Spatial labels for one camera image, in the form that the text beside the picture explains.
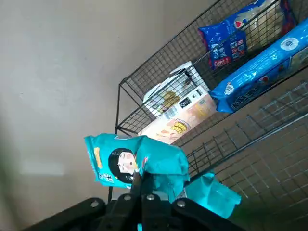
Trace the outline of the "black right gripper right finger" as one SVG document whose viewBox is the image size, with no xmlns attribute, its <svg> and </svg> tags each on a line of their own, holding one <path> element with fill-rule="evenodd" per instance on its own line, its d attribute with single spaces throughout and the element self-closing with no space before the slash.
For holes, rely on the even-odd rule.
<svg viewBox="0 0 308 231">
<path fill-rule="evenodd" d="M 242 231 L 243 228 L 188 197 L 181 197 L 182 177 L 142 176 L 144 231 Z"/>
</svg>

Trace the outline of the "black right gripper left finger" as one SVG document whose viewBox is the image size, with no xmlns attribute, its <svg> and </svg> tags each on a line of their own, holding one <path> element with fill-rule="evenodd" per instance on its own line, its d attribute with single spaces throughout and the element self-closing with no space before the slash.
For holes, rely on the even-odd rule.
<svg viewBox="0 0 308 231">
<path fill-rule="evenodd" d="M 140 195 L 141 176 L 134 173 L 129 193 L 106 204 L 92 197 L 24 228 L 25 231 L 123 231 L 137 230 L 137 222 L 129 221 Z"/>
</svg>

